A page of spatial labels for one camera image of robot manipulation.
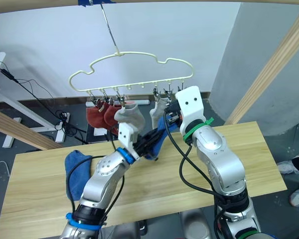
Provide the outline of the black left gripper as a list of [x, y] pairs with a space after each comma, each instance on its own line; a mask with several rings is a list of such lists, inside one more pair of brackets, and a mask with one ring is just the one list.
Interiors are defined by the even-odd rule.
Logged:
[[139, 157], [144, 155], [158, 155], [162, 147], [163, 130], [151, 130], [143, 137], [138, 137], [133, 143], [133, 149]]

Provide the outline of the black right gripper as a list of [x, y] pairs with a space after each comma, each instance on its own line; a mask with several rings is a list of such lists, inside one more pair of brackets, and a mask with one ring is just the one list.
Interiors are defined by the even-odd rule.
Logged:
[[170, 104], [167, 104], [164, 111], [167, 113], [168, 124], [181, 124], [182, 116], [180, 112], [179, 102], [177, 99], [173, 100]]

